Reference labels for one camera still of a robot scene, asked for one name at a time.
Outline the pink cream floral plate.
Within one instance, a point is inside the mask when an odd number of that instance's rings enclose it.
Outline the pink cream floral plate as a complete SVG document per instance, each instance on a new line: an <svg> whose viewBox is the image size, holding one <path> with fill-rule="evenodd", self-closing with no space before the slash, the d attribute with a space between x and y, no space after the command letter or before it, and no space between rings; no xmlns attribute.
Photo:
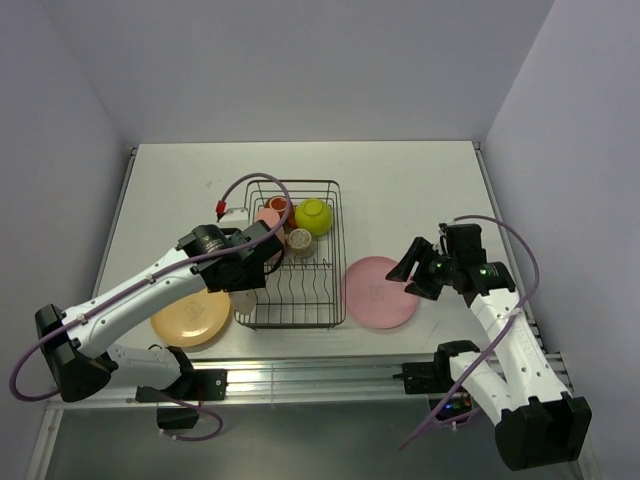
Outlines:
<svg viewBox="0 0 640 480"><path fill-rule="evenodd" d="M253 290L230 292L229 297L235 312L250 315L256 308L257 298Z"/></svg>

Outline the pink plastic cup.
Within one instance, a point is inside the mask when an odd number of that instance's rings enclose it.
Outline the pink plastic cup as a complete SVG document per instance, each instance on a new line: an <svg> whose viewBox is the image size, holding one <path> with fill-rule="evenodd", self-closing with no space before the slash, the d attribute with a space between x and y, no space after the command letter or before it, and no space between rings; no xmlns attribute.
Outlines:
<svg viewBox="0 0 640 480"><path fill-rule="evenodd" d="M255 220L264 221L269 228L273 228L279 223L281 217L276 210L269 207L264 207L257 211ZM278 231L276 232L276 236L283 245L286 244L286 236L283 228L278 229Z"/></svg>

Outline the small speckled ceramic cup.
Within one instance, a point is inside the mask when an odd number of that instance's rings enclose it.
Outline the small speckled ceramic cup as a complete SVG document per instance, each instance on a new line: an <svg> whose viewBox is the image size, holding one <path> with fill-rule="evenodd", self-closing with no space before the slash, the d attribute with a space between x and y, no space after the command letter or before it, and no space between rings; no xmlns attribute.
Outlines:
<svg viewBox="0 0 640 480"><path fill-rule="evenodd" d="M316 250L314 236L303 228L296 228L289 233L287 246L291 256L302 259L312 257Z"/></svg>

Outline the pink plastic plate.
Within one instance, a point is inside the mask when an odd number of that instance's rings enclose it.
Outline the pink plastic plate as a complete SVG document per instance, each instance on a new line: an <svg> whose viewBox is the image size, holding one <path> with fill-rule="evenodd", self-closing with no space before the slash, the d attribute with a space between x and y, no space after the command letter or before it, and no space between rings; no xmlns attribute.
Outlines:
<svg viewBox="0 0 640 480"><path fill-rule="evenodd" d="M386 279L396 265L388 257L369 256L347 268L343 299L354 321L367 328L387 330L404 324L415 313L420 299L404 291L405 283Z"/></svg>

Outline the orange plastic plate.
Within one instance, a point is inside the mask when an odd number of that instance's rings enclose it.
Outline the orange plastic plate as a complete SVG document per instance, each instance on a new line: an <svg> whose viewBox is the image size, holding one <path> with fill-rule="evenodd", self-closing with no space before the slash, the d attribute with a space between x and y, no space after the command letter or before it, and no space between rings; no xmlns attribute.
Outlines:
<svg viewBox="0 0 640 480"><path fill-rule="evenodd" d="M151 326L168 345L191 348L205 344L219 334L231 313L228 293L209 293L204 289L154 314Z"/></svg>

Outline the dark red teacup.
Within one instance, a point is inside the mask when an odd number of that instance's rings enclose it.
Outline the dark red teacup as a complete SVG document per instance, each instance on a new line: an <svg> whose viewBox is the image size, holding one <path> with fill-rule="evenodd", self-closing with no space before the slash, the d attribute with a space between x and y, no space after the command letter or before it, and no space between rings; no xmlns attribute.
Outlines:
<svg viewBox="0 0 640 480"><path fill-rule="evenodd" d="M290 206L288 206L288 203L284 196L270 197L266 201L265 206L274 210L280 218L286 218L286 225L289 228L294 229L297 227L295 220L296 205L291 204Z"/></svg>

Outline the yellow-green bowl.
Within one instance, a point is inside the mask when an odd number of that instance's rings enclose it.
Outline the yellow-green bowl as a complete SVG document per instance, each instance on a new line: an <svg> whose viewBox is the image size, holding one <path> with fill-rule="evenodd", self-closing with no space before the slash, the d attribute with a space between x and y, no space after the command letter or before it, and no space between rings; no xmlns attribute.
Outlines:
<svg viewBox="0 0 640 480"><path fill-rule="evenodd" d="M325 201L309 198L296 206L295 222L298 228L307 230L314 236L323 236L333 225L333 214Z"/></svg>

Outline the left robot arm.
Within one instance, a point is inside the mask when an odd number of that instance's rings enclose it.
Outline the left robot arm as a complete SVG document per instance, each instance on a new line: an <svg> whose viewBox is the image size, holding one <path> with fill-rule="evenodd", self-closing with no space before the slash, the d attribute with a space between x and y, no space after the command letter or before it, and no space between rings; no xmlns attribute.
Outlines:
<svg viewBox="0 0 640 480"><path fill-rule="evenodd" d="M156 263L107 293L65 310L49 304L35 314L41 352L57 393L84 400L125 366L118 340L141 322L181 300L210 293L262 288L265 264L284 249L264 221L244 230L200 225Z"/></svg>

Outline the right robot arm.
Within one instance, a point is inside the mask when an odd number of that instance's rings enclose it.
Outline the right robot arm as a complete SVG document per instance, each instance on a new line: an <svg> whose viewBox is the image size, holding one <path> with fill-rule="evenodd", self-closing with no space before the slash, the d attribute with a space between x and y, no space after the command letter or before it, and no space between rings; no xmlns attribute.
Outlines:
<svg viewBox="0 0 640 480"><path fill-rule="evenodd" d="M470 340L437 347L422 379L444 396L410 436L470 420L472 412L439 417L455 394L465 392L493 423L499 455L510 470L573 462L581 454L591 408L555 373L528 323L527 298L519 295L504 263L489 261L478 219L467 215L440 224L439 245L415 238L386 276L431 301L452 288L490 341L486 349Z"/></svg>

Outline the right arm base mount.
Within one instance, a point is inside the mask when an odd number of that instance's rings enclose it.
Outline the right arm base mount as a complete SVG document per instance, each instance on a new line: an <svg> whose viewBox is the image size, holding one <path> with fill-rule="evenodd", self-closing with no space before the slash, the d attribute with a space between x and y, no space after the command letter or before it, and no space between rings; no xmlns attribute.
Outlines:
<svg viewBox="0 0 640 480"><path fill-rule="evenodd" d="M426 395L431 410L435 409L450 388L448 381L441 381L436 373L433 362L406 362L400 366L400 371L392 375L394 380L403 384L406 395ZM426 430L457 427L474 422L479 412L471 395L460 387L438 412L435 419Z"/></svg>

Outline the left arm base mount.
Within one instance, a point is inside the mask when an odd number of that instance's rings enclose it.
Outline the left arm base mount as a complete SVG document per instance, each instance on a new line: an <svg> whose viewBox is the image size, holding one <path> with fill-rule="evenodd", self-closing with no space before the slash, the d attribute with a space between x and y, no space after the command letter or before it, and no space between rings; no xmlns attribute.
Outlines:
<svg viewBox="0 0 640 480"><path fill-rule="evenodd" d="M225 399L227 377L224 369L194 370L165 390L139 386L134 399L139 404L157 404L156 425L161 435L173 441L203 442L216 438L224 428L222 417L205 403ZM201 419L212 419L215 429L202 436L187 435Z"/></svg>

